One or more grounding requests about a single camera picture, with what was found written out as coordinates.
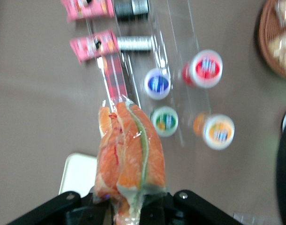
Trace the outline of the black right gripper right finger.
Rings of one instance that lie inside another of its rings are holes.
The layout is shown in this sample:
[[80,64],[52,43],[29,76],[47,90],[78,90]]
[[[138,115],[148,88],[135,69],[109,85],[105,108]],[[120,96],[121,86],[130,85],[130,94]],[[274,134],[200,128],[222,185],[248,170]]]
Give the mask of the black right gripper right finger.
[[240,225],[241,223],[190,190],[146,196],[142,225]]

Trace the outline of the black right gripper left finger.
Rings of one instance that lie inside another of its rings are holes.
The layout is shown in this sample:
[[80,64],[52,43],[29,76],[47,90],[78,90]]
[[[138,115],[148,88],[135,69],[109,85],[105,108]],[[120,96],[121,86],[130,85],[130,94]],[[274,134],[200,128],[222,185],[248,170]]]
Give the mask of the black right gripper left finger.
[[81,197],[67,191],[9,222],[10,225],[109,225],[110,202],[93,203],[93,193]]

